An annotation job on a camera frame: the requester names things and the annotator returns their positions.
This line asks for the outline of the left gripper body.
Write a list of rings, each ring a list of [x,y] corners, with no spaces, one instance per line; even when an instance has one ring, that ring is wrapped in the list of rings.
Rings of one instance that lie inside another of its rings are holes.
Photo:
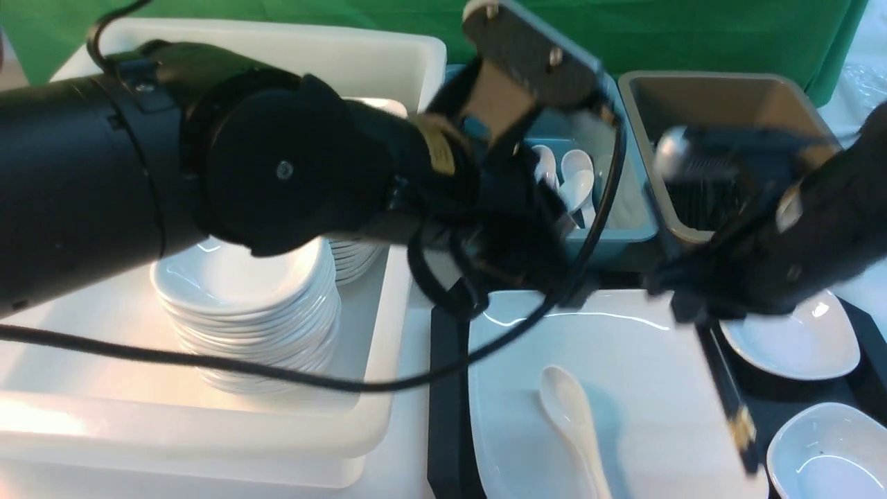
[[[386,155],[380,205],[361,228],[364,239],[402,245],[418,287],[454,316],[485,310],[488,280],[541,292],[555,300],[570,290],[568,217],[554,190],[530,173],[532,152],[482,154],[444,138],[452,174],[438,173],[418,123],[403,118],[364,126]]]

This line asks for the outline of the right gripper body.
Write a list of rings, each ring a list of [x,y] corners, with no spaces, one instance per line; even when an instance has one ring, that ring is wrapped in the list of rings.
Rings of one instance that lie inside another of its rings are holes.
[[[675,126],[656,145],[653,170],[663,180],[691,160],[741,162],[748,198],[740,211],[704,243],[678,249],[645,277],[651,296],[671,293],[680,323],[709,323],[748,315],[788,315],[831,287],[827,266],[815,262],[802,228],[802,181],[812,171],[805,152],[832,139],[786,128]]]

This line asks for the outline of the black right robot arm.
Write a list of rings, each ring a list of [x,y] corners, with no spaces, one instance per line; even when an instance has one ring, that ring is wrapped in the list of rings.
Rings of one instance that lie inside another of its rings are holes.
[[[671,293],[682,324],[790,315],[884,259],[885,124],[880,104],[852,145],[817,167],[802,152],[835,138],[754,125],[668,129],[653,156],[663,180],[744,180],[751,192],[709,240],[646,274],[647,294]]]

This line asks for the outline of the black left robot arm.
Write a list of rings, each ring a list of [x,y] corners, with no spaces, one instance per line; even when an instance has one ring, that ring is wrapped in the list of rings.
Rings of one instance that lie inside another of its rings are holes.
[[[462,269],[558,292],[572,260],[530,150],[480,161],[427,124],[195,42],[2,94],[2,316],[210,237],[254,258],[320,236],[457,250]]]

